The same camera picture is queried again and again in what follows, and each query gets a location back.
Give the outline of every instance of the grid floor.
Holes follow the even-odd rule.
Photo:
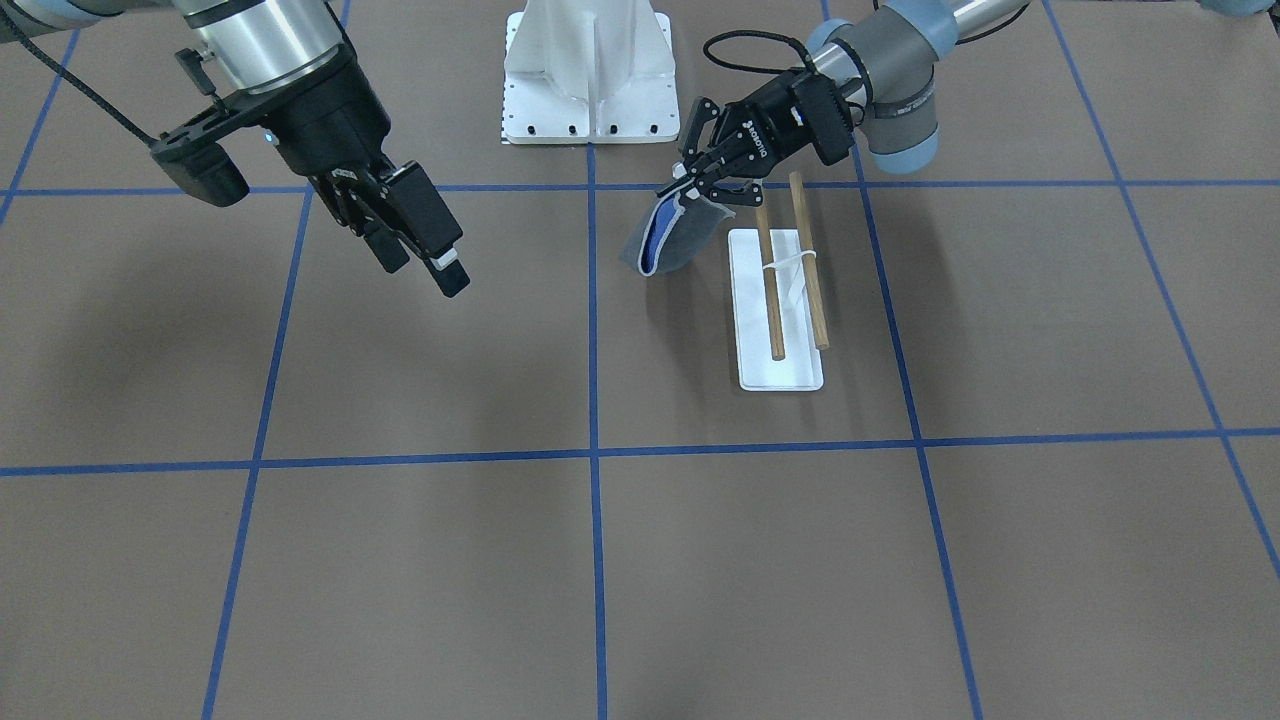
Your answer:
[[[919,176],[790,160],[833,346],[759,395],[723,231],[614,260],[671,146],[497,142],[520,5],[342,4],[467,232],[452,301],[253,133],[205,208],[0,47],[0,715],[1275,715],[1268,20],[1034,4],[940,65]],[[655,5],[682,105],[759,82],[705,37],[870,10]],[[186,37],[40,42],[157,129]]]

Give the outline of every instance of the wooden stick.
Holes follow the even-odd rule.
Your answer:
[[[800,252],[813,250],[813,223],[809,222],[809,201],[804,196],[804,178],[800,170],[795,170],[787,178],[791,183],[791,204],[796,209],[796,231],[800,233]],[[818,259],[805,255],[804,263],[804,288],[809,295],[809,315],[813,319],[813,340],[818,350],[831,347],[831,337],[827,334],[827,309],[822,305],[822,288],[818,286]]]
[[[773,264],[773,238],[769,233],[769,211],[760,205],[755,209],[755,229],[760,234],[760,260]],[[774,360],[786,360],[787,348],[782,338],[782,302],[778,299],[778,269],[764,268],[764,309],[769,315],[769,351]]]

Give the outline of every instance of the white mounting plate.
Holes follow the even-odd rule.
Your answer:
[[[800,255],[800,233],[769,232],[773,256]],[[769,319],[764,306],[764,266],[760,236],[754,229],[728,232],[728,268],[733,293],[733,336],[737,342],[737,382],[748,391],[796,392],[822,387],[822,354],[813,340],[804,265],[791,261],[778,268],[778,299],[782,307],[782,341],[787,356],[774,360],[769,348]]]
[[[654,13],[671,47],[671,18]],[[525,13],[507,18],[507,50]],[[650,132],[657,126],[657,132]],[[600,102],[595,118],[590,104],[559,92],[544,74],[507,73],[502,94],[502,141],[512,145],[581,145],[671,142],[680,136],[680,108],[675,77],[634,77]]]

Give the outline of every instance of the black cable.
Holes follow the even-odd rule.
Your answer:
[[[722,60],[717,58],[716,54],[712,53],[712,46],[723,42],[726,40],[732,40],[735,37],[760,37],[764,40],[772,40],[774,42],[783,42],[792,50],[795,50],[796,55],[800,55],[800,61],[804,63],[805,69],[808,69],[809,72],[818,72],[817,68],[813,67],[813,58],[809,56],[809,50],[804,46],[804,42],[800,42],[795,37],[778,35],[776,32],[767,32],[763,29],[731,29],[728,32],[722,32],[703,44],[703,55],[707,55],[707,59],[710,60],[712,63],[716,63],[717,65],[722,68],[728,68],[731,70],[742,70],[744,73],[759,73],[765,76],[776,76],[786,72],[785,69],[777,69],[777,68],[758,68],[755,65],[740,65],[737,63],[730,63],[728,60]]]
[[[105,97],[102,97],[97,92],[93,92],[92,87],[84,85],[84,82],[81,78],[76,77],[74,74],[72,74],[70,70],[64,68],[61,63],[54,60],[52,58],[46,55],[44,50],[37,47],[36,44],[32,42],[29,37],[27,37],[27,33],[22,32],[22,28],[18,27],[18,23],[9,17],[8,10],[5,10],[3,6],[0,6],[0,22],[3,22],[4,26],[9,28],[9,32],[13,33],[13,36],[18,40],[18,42],[22,44],[23,47],[27,49],[28,53],[31,53],[32,55],[36,56],[37,60],[47,65],[49,69],[58,73],[59,77],[69,82],[72,87],[83,92],[84,96],[92,100],[95,105],[105,110],[108,115],[111,115],[111,118],[114,118],[115,122],[120,123],[124,127],[124,129],[129,131],[133,135],[133,137],[141,140],[148,147],[152,143],[155,143],[156,138],[151,137],[150,135],[143,132],[142,128],[133,124],[133,122],[129,120],[129,118],[124,117],[124,113],[116,110],[115,106],[108,102]]]
[[[1023,13],[1025,13],[1027,8],[1029,8],[1029,6],[1030,6],[1029,3],[1027,5],[1023,5],[1021,8],[1018,9],[1016,13],[1014,13],[1012,15],[1010,15],[1007,20],[1000,23],[998,26],[996,26],[996,27],[993,27],[991,29],[984,29],[984,31],[979,32],[978,35],[974,35],[974,36],[970,36],[970,37],[965,37],[963,40],[957,40],[956,45],[964,45],[965,42],[973,42],[974,40],[982,40],[983,37],[991,37],[992,35],[996,35],[997,32],[1000,32],[1000,31],[1005,29],[1006,27],[1014,24],[1014,20],[1016,20],[1020,17],[1023,17]]]

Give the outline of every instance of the wooden dowel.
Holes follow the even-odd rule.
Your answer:
[[[773,264],[773,237],[769,232],[769,211],[760,205],[755,209],[755,229],[760,234],[760,260]],[[774,360],[786,360],[787,348],[782,338],[782,302],[778,300],[778,269],[764,268],[764,309],[769,316],[769,351]]]
[[[796,231],[800,233],[800,251],[813,250],[813,223],[809,220],[809,201],[804,196],[804,178],[795,170],[787,178],[791,184],[791,204],[796,209]],[[822,288],[818,286],[818,259],[805,255],[804,287],[809,295],[809,315],[813,319],[813,340],[818,350],[831,347],[831,337],[827,334],[827,309],[822,305]]]

